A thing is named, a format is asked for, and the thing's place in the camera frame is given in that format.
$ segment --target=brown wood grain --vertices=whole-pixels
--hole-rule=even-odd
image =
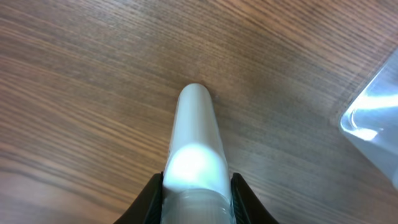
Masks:
[[[395,223],[338,117],[398,45],[398,2],[0,2],[0,223],[112,223],[164,169],[187,84],[281,223]]]

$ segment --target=wooden table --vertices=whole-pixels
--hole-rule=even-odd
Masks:
[[[115,221],[164,169],[193,82],[278,221],[398,220],[398,192],[337,128],[398,45],[397,1],[0,5],[0,223]]]

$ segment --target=wooden surface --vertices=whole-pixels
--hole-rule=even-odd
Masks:
[[[398,2],[3,0],[0,223],[112,223],[165,166],[180,90],[281,223],[395,223],[339,132],[398,45]]]

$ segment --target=white tube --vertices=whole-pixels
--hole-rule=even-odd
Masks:
[[[164,198],[201,189],[220,194],[230,205],[228,165],[211,97],[203,85],[190,84],[178,98],[163,179]]]

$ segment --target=white cylindrical object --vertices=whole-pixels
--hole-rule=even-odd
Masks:
[[[201,193],[203,195],[219,194],[219,198],[231,204],[228,165],[211,96],[200,84],[186,86],[178,98],[169,158],[164,171],[164,201],[177,198],[176,202],[185,202],[185,199],[179,198],[188,197],[187,194],[191,194],[192,190],[204,190]],[[206,199],[210,197],[203,196],[203,200],[197,197],[197,194],[191,196],[197,208],[214,203]],[[179,212],[183,210],[174,211],[173,216],[184,217]]]

